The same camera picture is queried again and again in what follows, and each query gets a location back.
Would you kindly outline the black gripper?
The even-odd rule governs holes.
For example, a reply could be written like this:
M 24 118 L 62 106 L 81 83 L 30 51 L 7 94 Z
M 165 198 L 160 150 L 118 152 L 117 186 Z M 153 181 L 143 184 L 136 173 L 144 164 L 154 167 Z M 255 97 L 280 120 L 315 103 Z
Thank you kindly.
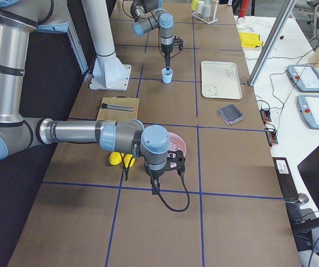
M 151 181 L 152 195 L 159 195 L 161 192 L 159 180 L 160 177 L 166 172 L 165 168 L 160 170 L 151 170 L 149 167 L 145 166 L 145 172 L 147 175 L 153 177 L 153 180 Z
M 173 44 L 163 44 L 161 43 L 161 52 L 164 54 L 165 56 L 165 66 L 166 66 L 166 70 L 170 69 L 170 65 L 171 65 L 171 53 L 173 52 Z

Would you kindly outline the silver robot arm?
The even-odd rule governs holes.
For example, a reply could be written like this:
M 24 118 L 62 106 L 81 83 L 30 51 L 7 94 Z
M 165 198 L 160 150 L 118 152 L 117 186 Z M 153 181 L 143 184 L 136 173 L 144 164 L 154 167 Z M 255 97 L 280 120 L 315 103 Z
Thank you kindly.
M 169 69 L 175 42 L 173 17 L 161 5 L 162 1 L 133 1 L 130 13 L 136 35 L 159 28 Z M 106 1 L 82 1 L 82 6 L 97 54 L 91 89 L 125 91 L 131 66 L 123 65 L 116 55 Z M 159 177 L 171 170 L 164 127 L 145 128 L 136 119 L 54 121 L 20 115 L 29 34 L 66 33 L 69 21 L 67 1 L 0 1 L 0 160 L 41 144 L 97 142 L 107 151 L 144 157 L 152 193 L 159 194 Z
M 162 1 L 133 1 L 130 14 L 134 19 L 132 28 L 137 36 L 159 29 L 161 52 L 164 54 L 166 70 L 169 70 L 175 45 L 174 21 L 173 16 L 161 6 Z

